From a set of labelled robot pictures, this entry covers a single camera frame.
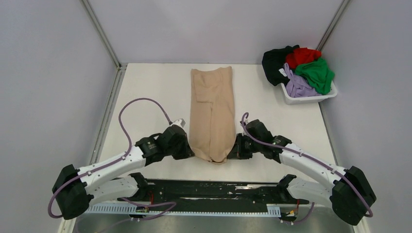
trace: folded pants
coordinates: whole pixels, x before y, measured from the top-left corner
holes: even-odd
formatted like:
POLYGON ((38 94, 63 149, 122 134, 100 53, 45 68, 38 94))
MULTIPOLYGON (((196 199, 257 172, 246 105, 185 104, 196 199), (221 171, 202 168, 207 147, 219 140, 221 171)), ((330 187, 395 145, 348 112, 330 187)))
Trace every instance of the folded pants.
POLYGON ((224 163, 236 140, 232 67, 191 71, 189 144, 204 160, 224 163))

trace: black joint motor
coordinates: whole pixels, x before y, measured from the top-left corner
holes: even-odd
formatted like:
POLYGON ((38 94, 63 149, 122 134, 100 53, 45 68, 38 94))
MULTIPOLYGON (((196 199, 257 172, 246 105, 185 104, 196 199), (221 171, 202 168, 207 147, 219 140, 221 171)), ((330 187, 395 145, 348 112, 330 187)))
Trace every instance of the black joint motor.
POLYGON ((188 142, 186 132, 177 125, 169 126, 163 133, 144 137, 135 144, 143 152, 146 166, 160 162, 165 156, 171 155, 174 159, 187 159, 194 156, 188 142))
MULTIPOLYGON (((352 166, 349 170, 346 170, 344 176, 355 186, 368 206, 375 203, 376 195, 362 170, 352 166)), ((332 196, 329 198, 332 202, 333 211, 346 223, 356 226, 365 216, 366 207, 343 179, 334 182, 334 184, 332 196)))
MULTIPOLYGON (((55 193, 64 183, 76 177, 77 172, 78 170, 74 169, 72 164, 64 167, 51 189, 52 192, 55 193)), ((56 196, 57 204, 65 220, 78 217, 84 213, 88 209, 91 199, 92 197, 87 195, 84 184, 80 179, 76 179, 64 187, 56 196)))
MULTIPOLYGON (((249 122, 246 125, 246 129, 252 137, 262 142, 279 145, 283 147, 287 144, 292 143, 291 140, 281 135, 273 137, 272 133, 269 130, 267 130, 266 126, 258 119, 249 122)), ((252 153, 256 152, 260 152, 266 158, 273 159, 280 163, 279 154, 282 153, 282 149, 262 145, 260 143, 253 141, 248 136, 242 136, 241 134, 237 135, 235 145, 227 158, 249 159, 252 157, 252 153)))

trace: white plastic basket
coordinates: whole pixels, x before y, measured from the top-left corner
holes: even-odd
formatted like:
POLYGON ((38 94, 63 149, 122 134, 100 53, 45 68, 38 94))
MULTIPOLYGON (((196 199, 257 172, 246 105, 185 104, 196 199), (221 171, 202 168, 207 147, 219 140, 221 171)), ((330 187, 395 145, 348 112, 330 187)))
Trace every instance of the white plastic basket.
POLYGON ((285 85, 283 83, 281 83, 281 85, 282 85, 283 95, 285 97, 285 102, 286 102, 287 105, 321 102, 322 100, 326 100, 328 98, 335 97, 338 94, 338 90, 336 90, 336 87, 335 87, 335 84, 333 83, 333 81, 332 81, 332 84, 330 85, 330 92, 327 95, 312 96, 312 97, 292 98, 286 92, 285 85))

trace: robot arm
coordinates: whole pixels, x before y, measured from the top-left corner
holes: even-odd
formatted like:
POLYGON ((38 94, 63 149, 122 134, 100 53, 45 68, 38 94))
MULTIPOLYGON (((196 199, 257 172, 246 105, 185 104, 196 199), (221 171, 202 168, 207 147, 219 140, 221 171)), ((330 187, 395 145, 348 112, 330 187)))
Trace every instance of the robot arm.
POLYGON ((330 207, 337 216, 351 225, 357 225, 368 212, 359 196, 369 207, 376 201, 368 180, 359 168, 352 166, 346 169, 316 158, 291 140, 281 135, 272 136, 259 120, 245 123, 243 128, 247 136, 237 135, 237 141, 228 158, 249 159, 252 153, 260 152, 266 158, 296 168, 317 181, 305 181, 294 175, 285 176, 279 185, 286 188, 293 198, 330 207), (354 186, 359 195, 347 181, 354 186))
MULTIPOLYGON (((184 121, 180 119, 171 124, 164 133, 142 138, 132 146, 128 154, 121 153, 106 161, 79 169, 75 169, 73 165, 63 168, 52 189, 54 193, 68 180, 79 174, 87 173, 87 175, 61 189, 56 195, 56 201, 63 218, 77 217, 90 205, 99 202, 120 197, 131 197, 137 193, 139 187, 147 185, 142 176, 132 175, 116 179, 116 177, 128 171, 159 162, 168 155, 176 160, 194 156, 183 130, 184 124, 184 121), (113 161, 119 158, 121 160, 112 164, 113 161), (96 167, 103 168, 92 172, 96 167)), ((249 159, 253 153, 260 152, 266 158, 294 167, 317 181, 317 183, 305 181, 294 175, 285 176, 278 183, 278 186, 283 187, 293 198, 309 200, 330 207, 342 220, 357 225, 361 218, 365 216, 367 209, 352 188, 338 175, 340 173, 344 174, 361 193, 368 206, 376 201, 376 196, 360 169, 354 166, 345 169, 316 159, 320 163, 328 164, 331 167, 331 170, 329 170, 314 160, 303 156, 303 154, 308 154, 291 140, 280 135, 273 137, 259 120, 248 123, 245 128, 255 140, 258 139, 268 145, 279 145, 283 149, 262 145, 249 136, 238 134, 228 159, 249 159)))
POLYGON ((121 153, 108 160, 79 169, 75 169, 73 165, 64 167, 53 186, 53 193, 79 174, 87 175, 74 180, 57 194, 56 201, 63 218, 77 217, 90 205, 102 201, 134 195, 138 191, 139 183, 145 181, 130 176, 116 179, 124 173, 159 162, 169 155, 176 160, 194 156, 183 130, 184 125, 184 120, 179 119, 163 133, 142 138, 132 146, 128 154, 121 153), (102 169, 93 172, 97 167, 102 169))

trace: clothing label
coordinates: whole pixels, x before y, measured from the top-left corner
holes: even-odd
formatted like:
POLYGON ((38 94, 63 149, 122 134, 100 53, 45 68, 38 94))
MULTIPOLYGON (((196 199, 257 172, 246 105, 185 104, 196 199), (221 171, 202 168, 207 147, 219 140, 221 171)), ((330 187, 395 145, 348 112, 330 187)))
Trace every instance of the clothing label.
POLYGON ((279 69, 279 72, 280 72, 283 76, 285 76, 285 77, 288 76, 283 68, 280 68, 280 69, 279 69))

